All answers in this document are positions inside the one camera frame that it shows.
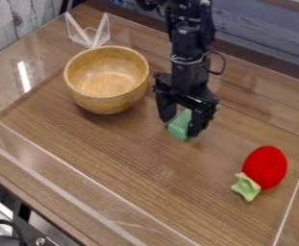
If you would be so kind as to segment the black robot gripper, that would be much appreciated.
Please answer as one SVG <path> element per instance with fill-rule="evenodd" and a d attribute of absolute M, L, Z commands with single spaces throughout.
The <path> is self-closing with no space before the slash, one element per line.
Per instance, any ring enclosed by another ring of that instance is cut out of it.
<path fill-rule="evenodd" d="M 166 123 L 176 115 L 176 106 L 181 105 L 190 111 L 186 124 L 186 135 L 197 136 L 206 129 L 209 121 L 215 118 L 219 99 L 209 91 L 209 74 L 219 75 L 211 70 L 211 59 L 194 62 L 172 61 L 169 73 L 156 72 L 152 77 L 157 114 Z"/>

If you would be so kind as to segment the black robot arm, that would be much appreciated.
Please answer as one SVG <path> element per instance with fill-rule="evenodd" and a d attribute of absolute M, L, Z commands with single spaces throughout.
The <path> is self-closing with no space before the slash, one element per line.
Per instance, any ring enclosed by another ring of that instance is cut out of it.
<path fill-rule="evenodd" d="M 209 91 L 211 48 L 215 41 L 212 0 L 134 0 L 138 7 L 162 11 L 170 42 L 170 72 L 154 72 L 154 101 L 170 135 L 194 137 L 215 119 L 219 99 Z"/>

